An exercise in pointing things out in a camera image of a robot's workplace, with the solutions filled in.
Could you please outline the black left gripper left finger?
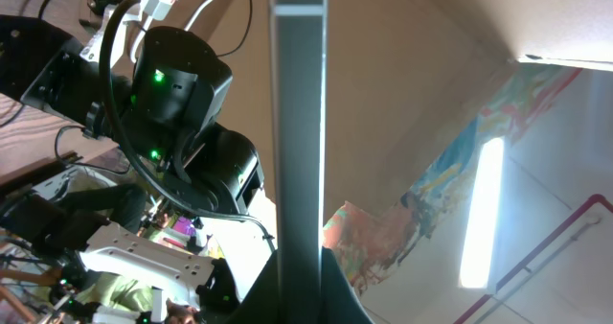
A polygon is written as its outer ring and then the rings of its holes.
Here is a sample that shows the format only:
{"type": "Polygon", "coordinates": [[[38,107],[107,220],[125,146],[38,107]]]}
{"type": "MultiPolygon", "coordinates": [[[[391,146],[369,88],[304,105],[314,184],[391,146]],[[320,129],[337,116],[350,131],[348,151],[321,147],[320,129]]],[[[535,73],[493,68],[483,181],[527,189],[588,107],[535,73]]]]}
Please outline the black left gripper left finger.
{"type": "Polygon", "coordinates": [[[278,324],[278,252],[272,253],[258,278],[226,324],[278,324]]]}

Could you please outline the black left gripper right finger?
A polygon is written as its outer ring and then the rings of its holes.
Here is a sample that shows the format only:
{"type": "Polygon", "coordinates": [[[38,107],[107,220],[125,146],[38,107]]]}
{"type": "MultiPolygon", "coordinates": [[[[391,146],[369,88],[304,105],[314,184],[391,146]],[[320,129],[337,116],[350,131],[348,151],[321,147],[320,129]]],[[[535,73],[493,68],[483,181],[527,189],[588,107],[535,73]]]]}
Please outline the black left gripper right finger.
{"type": "Polygon", "coordinates": [[[333,251],[322,248],[321,324],[373,324],[338,265],[333,251]]]}

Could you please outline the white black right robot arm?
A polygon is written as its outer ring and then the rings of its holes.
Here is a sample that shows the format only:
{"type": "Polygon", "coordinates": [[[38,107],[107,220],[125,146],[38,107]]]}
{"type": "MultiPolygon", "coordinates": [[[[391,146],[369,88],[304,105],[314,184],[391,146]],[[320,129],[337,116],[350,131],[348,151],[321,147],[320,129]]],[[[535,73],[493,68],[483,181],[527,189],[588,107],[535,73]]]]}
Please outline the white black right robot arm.
{"type": "Polygon", "coordinates": [[[59,260],[152,285],[203,311],[207,323],[237,313],[275,246],[251,210],[265,201],[263,171],[249,139],[217,122],[233,75],[198,36],[173,27],[148,31],[132,79],[111,71],[119,19],[109,21],[101,58],[36,18],[1,19],[1,89],[67,119],[90,138],[118,143],[132,168],[181,213],[212,220],[229,242],[220,259],[138,237],[95,213],[69,213],[26,192],[4,193],[1,225],[59,260]]]}

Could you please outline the blue screen Galaxy smartphone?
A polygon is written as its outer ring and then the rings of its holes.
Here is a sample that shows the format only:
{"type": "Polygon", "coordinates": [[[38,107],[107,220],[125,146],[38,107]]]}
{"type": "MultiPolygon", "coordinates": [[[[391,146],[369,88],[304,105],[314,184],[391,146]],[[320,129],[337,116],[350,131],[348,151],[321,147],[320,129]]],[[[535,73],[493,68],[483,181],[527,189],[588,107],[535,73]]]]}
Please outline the blue screen Galaxy smartphone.
{"type": "Polygon", "coordinates": [[[328,0],[269,0],[280,319],[321,311],[328,0]]]}

